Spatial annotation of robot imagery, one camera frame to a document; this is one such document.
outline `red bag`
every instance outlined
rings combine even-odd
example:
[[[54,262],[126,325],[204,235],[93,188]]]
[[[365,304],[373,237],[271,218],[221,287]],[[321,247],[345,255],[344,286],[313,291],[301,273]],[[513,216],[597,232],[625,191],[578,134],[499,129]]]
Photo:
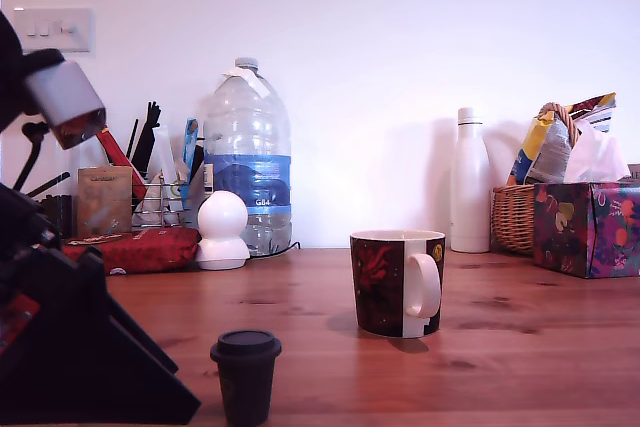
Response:
[[[187,227],[68,239],[62,252],[76,260],[87,247],[102,252],[105,274],[164,272],[184,267],[196,255],[200,234]]]

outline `tissue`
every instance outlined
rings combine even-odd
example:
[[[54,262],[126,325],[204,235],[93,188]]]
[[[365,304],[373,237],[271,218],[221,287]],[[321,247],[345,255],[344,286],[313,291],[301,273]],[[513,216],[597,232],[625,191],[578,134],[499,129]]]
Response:
[[[575,124],[581,135],[569,156],[565,183],[616,182],[630,175],[615,137],[595,130],[586,120]]]

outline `plastic water bottle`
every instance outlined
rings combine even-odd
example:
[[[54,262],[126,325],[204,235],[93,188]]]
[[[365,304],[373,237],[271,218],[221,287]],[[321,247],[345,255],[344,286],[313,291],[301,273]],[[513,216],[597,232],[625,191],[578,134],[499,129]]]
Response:
[[[289,117],[256,59],[235,65],[204,121],[205,193],[227,190],[245,202],[249,220],[241,237],[256,257],[291,243]]]
[[[451,249],[488,252],[491,172],[482,140],[482,119],[471,107],[458,110],[458,142],[451,169]]]

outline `floral tissue box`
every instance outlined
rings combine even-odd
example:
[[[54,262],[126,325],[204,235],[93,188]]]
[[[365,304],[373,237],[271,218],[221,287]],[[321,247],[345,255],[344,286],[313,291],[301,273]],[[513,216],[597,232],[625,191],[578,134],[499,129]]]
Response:
[[[537,184],[534,260],[576,277],[640,271],[640,185]]]

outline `small black cup with lid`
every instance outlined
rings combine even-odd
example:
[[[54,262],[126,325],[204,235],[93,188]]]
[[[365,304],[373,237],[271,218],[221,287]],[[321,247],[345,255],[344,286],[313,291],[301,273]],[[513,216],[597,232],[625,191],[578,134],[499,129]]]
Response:
[[[275,360],[282,344],[270,332],[227,332],[211,347],[218,363],[220,390],[227,422],[255,427],[266,422],[271,404]]]

